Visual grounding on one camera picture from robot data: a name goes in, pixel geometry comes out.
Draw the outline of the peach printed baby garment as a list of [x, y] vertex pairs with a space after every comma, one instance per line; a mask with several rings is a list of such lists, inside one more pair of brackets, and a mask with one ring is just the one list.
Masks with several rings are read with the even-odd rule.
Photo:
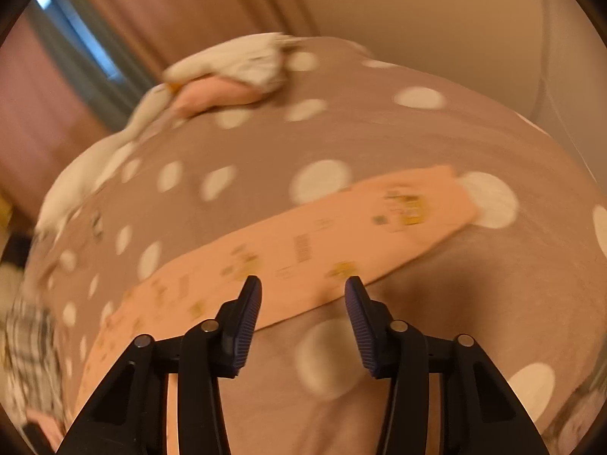
[[152, 271], [127, 291], [94, 341], [84, 403], [135, 336], [184, 334], [263, 283], [253, 355], [223, 391], [241, 454], [365, 454], [385, 387], [366, 377], [344, 311], [344, 282], [373, 282], [470, 225], [477, 206], [452, 168], [398, 171], [227, 234]]

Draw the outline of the small pink cloth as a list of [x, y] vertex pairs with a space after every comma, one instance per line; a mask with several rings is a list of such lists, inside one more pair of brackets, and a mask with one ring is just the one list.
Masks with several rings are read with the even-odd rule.
[[55, 417], [31, 408], [26, 409], [26, 417], [29, 421], [32, 421], [41, 428], [44, 436], [49, 442], [50, 447], [52, 448], [52, 452], [57, 452], [65, 436], [65, 429], [63, 428], [63, 425], [59, 424]]

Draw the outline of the grey plaid garment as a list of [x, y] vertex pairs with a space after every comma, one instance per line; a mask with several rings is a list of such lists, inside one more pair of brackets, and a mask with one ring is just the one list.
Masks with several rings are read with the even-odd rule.
[[62, 374], [49, 311], [16, 299], [6, 314], [1, 338], [1, 365], [6, 372], [2, 404], [11, 420], [21, 426], [26, 411], [33, 410], [62, 424]]

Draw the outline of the mauve polka dot bedspread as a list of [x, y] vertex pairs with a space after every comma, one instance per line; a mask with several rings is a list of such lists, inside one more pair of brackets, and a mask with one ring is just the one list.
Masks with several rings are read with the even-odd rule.
[[534, 123], [334, 38], [283, 42], [250, 106], [169, 108], [80, 154], [42, 204], [30, 292], [55, 325], [70, 422], [137, 335], [184, 334], [249, 275], [263, 304], [223, 388], [240, 454], [370, 454], [386, 385], [344, 310], [359, 276], [425, 334], [474, 337], [552, 454], [606, 400], [606, 198]]

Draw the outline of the white goose plush toy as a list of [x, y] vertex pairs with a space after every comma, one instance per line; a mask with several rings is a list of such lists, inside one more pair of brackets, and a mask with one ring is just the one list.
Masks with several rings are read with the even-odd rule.
[[168, 107], [171, 98], [172, 91], [165, 83], [150, 88], [122, 130], [94, 143], [66, 166], [44, 196], [35, 233], [54, 231], [62, 220], [77, 210], [93, 191], [94, 182], [112, 156], [121, 147], [136, 140]]

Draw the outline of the folded pink garment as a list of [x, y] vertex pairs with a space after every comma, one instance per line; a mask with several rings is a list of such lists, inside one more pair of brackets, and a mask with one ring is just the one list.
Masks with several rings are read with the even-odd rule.
[[249, 105], [265, 96], [255, 86], [220, 76], [207, 76], [181, 87], [170, 110], [175, 117], [188, 118], [213, 108]]

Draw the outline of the blue-grey curtain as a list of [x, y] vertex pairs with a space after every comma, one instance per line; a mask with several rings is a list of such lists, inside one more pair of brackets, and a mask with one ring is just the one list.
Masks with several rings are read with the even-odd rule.
[[32, 27], [77, 96], [103, 124], [124, 129], [156, 80], [90, 0], [32, 0]]

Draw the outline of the pink curtain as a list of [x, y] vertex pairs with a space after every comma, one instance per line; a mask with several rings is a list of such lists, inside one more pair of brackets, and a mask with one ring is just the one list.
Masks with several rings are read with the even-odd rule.
[[[90, 0], [159, 82], [171, 64], [253, 33], [314, 35], [302, 0]], [[1, 193], [28, 219], [59, 172], [109, 135], [52, 62], [22, 0], [1, 30]]]

